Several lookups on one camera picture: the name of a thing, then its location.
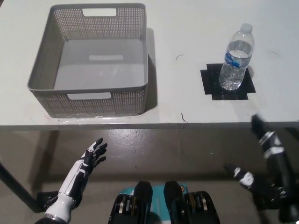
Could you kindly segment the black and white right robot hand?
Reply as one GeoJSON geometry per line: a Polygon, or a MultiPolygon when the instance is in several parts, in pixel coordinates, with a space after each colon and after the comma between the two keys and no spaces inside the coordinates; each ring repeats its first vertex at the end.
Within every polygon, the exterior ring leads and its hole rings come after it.
{"type": "Polygon", "coordinates": [[[250,123],[251,130],[262,148],[272,182],[234,164],[226,163],[224,169],[252,194],[258,211],[278,210],[280,223],[297,224],[299,222],[299,184],[285,148],[275,131],[269,129],[258,114],[251,117],[250,123]]]}

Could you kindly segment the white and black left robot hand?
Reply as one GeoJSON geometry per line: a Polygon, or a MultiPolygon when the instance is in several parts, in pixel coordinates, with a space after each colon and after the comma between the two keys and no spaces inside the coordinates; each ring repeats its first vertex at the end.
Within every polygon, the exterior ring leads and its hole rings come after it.
{"type": "Polygon", "coordinates": [[[106,151],[107,143],[103,143],[103,138],[92,143],[83,155],[75,161],[59,190],[59,194],[68,196],[73,201],[82,198],[90,174],[94,168],[106,160],[104,155],[106,151]]]}

